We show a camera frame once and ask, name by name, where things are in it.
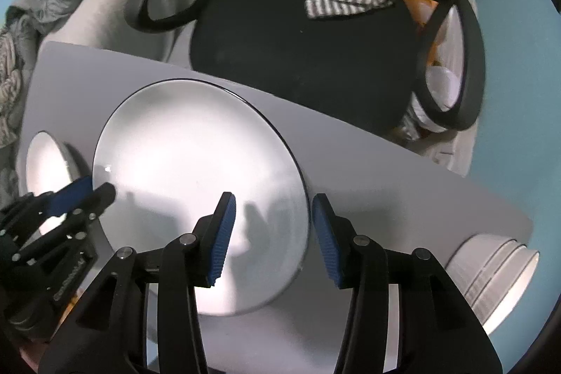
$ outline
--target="table top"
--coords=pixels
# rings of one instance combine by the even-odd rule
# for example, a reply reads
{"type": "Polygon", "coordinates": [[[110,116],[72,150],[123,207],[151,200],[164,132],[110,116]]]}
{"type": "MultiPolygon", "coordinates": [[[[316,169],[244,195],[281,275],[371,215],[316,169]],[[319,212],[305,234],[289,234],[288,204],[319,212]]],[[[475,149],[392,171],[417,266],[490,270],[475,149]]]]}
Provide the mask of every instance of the table top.
{"type": "MultiPolygon", "coordinates": [[[[309,196],[325,192],[357,233],[384,248],[409,253],[425,247],[445,265],[476,233],[529,239],[531,221],[505,200],[354,126],[191,69],[56,42],[41,51],[29,88],[17,163],[20,190],[25,190],[25,154],[36,133],[48,131],[91,167],[97,140],[117,106],[138,89],[173,78],[213,82],[251,103],[290,147],[309,196]]],[[[91,235],[100,268],[113,252],[98,223],[91,235]]],[[[277,299],[234,317],[200,316],[208,364],[246,374],[332,373],[350,297],[327,278],[312,234],[301,271],[277,299]]],[[[391,310],[397,305],[394,290],[391,310]]],[[[396,322],[389,334],[390,341],[397,337],[396,322]]],[[[396,356],[397,347],[388,346],[387,369],[395,366],[396,356]]]]}

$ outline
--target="black fabric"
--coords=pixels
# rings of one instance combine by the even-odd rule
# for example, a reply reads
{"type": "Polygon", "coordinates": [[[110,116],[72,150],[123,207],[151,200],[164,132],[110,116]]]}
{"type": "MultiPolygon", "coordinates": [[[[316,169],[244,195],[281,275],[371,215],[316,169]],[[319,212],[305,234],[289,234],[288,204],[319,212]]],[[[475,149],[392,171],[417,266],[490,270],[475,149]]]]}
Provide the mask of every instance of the black fabric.
{"type": "Polygon", "coordinates": [[[309,20],[303,0],[210,0],[191,41],[194,70],[383,135],[406,111],[416,27],[403,1],[309,20]]]}

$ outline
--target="teal wall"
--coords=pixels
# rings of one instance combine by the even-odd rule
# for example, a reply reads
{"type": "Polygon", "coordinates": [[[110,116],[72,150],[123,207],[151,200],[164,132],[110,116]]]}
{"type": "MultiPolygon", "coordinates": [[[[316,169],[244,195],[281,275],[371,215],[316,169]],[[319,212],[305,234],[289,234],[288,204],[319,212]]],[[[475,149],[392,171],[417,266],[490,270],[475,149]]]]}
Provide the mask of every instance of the teal wall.
{"type": "Polygon", "coordinates": [[[561,16],[550,0],[477,0],[485,42],[484,109],[469,176],[534,221],[532,283],[491,340],[505,372],[561,293],[561,16]]]}

